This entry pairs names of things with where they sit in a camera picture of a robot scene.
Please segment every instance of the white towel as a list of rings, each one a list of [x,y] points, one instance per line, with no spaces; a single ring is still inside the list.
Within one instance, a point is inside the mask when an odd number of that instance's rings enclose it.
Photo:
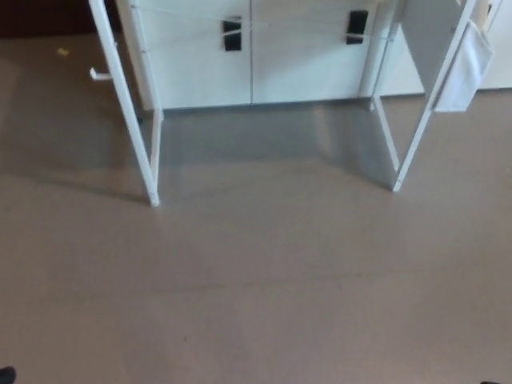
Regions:
[[[484,32],[470,21],[462,36],[442,91],[436,112],[464,112],[482,84],[494,52]]]

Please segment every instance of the black handle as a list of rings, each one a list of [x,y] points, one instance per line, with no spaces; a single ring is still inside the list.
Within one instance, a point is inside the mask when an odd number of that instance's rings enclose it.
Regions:
[[[222,21],[224,50],[237,52],[242,50],[242,16],[233,16]]]
[[[367,10],[353,10],[350,12],[349,19],[349,28],[347,34],[349,36],[346,37],[346,43],[348,45],[352,44],[362,44],[364,41],[363,37],[358,36],[350,36],[351,34],[364,34],[366,29],[366,22],[368,20],[368,11]]]

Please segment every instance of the shoe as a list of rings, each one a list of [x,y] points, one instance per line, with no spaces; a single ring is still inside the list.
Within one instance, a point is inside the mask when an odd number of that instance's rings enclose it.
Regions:
[[[14,384],[16,381],[16,370],[12,366],[0,369],[0,384]]]

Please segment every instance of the cabinet drawer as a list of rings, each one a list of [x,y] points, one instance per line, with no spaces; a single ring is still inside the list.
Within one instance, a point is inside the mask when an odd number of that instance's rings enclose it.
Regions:
[[[370,39],[347,45],[350,12],[367,10],[371,34],[378,4],[364,0],[253,0],[254,102],[355,98]]]
[[[250,0],[139,0],[132,18],[163,108],[250,103]],[[226,51],[223,19],[242,23],[241,50]]]

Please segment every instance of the gray floor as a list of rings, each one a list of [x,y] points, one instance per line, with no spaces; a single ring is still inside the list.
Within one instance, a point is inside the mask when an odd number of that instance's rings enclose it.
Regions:
[[[176,113],[151,210],[91,66],[94,37],[0,42],[0,365],[20,383],[512,379],[511,93],[436,117],[396,195],[344,103]],[[401,152],[419,105],[386,103]]]

